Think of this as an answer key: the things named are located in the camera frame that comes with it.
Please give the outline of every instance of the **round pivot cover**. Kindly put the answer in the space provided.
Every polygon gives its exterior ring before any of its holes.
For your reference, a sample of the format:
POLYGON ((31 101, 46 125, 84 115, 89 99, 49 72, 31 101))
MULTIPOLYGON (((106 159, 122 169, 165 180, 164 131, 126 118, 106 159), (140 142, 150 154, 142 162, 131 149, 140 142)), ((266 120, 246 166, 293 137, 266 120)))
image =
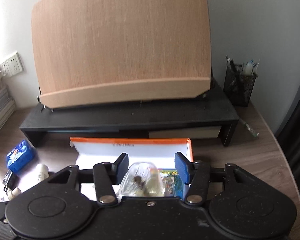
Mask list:
POLYGON ((282 236, 291 229, 296 216, 287 196, 253 188, 221 192, 211 200, 209 212, 223 230, 253 239, 282 236))
POLYGON ((90 200, 75 189, 28 190, 7 204, 6 218, 20 237, 63 238, 83 227, 92 214, 90 200))

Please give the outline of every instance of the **plastic bag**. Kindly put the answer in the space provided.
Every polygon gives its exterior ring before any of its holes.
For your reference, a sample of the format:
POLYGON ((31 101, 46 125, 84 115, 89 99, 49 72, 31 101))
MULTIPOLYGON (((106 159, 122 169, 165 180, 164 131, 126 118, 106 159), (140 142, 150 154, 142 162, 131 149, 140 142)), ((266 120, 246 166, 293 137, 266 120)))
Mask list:
POLYGON ((162 197, 165 187, 153 163, 133 163, 124 176, 118 197, 162 197))

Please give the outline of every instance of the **power outlet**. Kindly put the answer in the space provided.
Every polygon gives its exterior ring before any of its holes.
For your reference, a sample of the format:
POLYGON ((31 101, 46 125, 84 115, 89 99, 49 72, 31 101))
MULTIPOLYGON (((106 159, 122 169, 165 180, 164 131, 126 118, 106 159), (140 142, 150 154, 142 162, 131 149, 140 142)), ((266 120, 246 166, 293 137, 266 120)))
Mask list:
POLYGON ((3 71, 3 75, 11 77, 23 71, 23 67, 18 53, 14 53, 7 60, 0 64, 0 70, 3 71))

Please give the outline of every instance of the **metal screw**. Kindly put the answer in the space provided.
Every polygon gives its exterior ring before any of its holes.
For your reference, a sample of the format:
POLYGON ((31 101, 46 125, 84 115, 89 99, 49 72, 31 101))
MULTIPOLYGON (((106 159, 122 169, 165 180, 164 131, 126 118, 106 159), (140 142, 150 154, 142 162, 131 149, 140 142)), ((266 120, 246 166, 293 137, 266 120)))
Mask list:
POLYGON ((112 195, 105 195, 105 196, 102 196, 99 200, 101 203, 110 204, 115 201, 115 197, 112 195))
POLYGON ((189 203, 199 203, 202 201, 202 197, 199 195, 190 195, 189 197, 187 197, 187 201, 189 203))
POLYGON ((147 206, 148 207, 153 207, 155 205, 155 202, 154 201, 149 201, 147 202, 147 206))

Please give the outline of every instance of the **wooden desk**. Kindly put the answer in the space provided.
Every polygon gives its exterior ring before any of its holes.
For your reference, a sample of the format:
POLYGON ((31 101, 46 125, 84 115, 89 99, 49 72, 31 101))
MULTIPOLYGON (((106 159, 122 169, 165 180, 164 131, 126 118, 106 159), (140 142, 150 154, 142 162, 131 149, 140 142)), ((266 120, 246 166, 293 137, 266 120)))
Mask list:
MULTIPOLYGON (((260 134, 254 139, 242 126, 237 125, 229 147, 223 147, 219 139, 193 140, 193 153, 196 160, 208 161, 213 167, 223 167, 225 163, 235 163, 258 178, 267 182, 289 196, 297 206, 296 222, 290 233, 293 240, 300 240, 300 196, 288 163, 268 126, 252 105, 237 108, 239 116, 248 122, 260 134)), ((29 110, 13 113, 0 131, 0 197, 1 184, 6 172, 5 156, 24 137, 19 125, 29 110)), ((69 146, 68 134, 49 134, 41 147, 37 148, 38 158, 26 167, 33 169, 38 162, 49 166, 51 171, 58 171, 74 164, 77 152, 69 146)), ((211 187, 209 194, 214 195, 218 187, 211 187)))

